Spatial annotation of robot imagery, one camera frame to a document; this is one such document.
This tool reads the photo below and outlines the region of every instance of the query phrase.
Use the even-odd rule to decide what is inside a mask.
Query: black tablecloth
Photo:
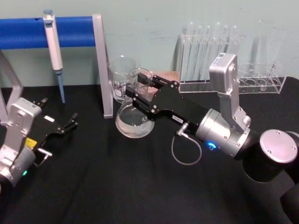
[[[250,180],[240,161],[203,147],[201,161],[186,167],[171,155],[179,126],[161,119],[145,138],[121,135],[114,119],[104,119],[100,87],[66,86],[66,106],[57,87],[25,88],[23,97],[50,97],[44,111],[61,123],[79,114],[71,137],[52,141],[54,155],[31,169],[13,190],[0,216],[4,224],[231,224],[289,223],[279,198],[292,185],[286,173],[269,183]],[[219,110],[217,94],[188,94],[206,108]],[[299,133],[299,80],[287,78],[278,94],[247,94],[240,104],[251,128]],[[116,114],[118,103],[114,103]],[[1,139],[5,131],[0,130]],[[178,141],[181,159],[197,150]]]

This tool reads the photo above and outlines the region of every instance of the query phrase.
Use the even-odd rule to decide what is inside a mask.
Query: light blue wall
[[[299,77],[298,4],[295,0],[0,0],[0,18],[41,17],[45,8],[57,16],[101,13],[109,58],[128,55],[149,70],[171,69],[177,36],[188,21],[223,21],[248,34],[263,20],[286,30],[277,58],[287,75]],[[47,49],[5,54],[25,86],[57,84]],[[94,48],[62,49],[62,56],[65,85],[98,83]]]

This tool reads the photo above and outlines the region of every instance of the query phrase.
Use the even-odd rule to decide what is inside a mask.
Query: blue pipette tip
[[[65,98],[64,98],[64,81],[62,79],[62,73],[57,73],[58,85],[60,90],[60,96],[62,103],[65,105]]]

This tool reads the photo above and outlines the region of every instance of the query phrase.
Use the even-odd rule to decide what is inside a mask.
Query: pipette
[[[43,22],[47,36],[52,68],[54,72],[57,74],[61,100],[62,103],[65,104],[64,84],[62,79],[62,59],[57,34],[56,19],[53,15],[52,10],[50,9],[44,10],[44,13],[46,14],[46,16],[43,17]]]

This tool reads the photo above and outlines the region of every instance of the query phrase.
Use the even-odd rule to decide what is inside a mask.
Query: blue pipe
[[[60,47],[95,46],[93,18],[56,17]],[[47,48],[42,18],[0,19],[0,49]]]

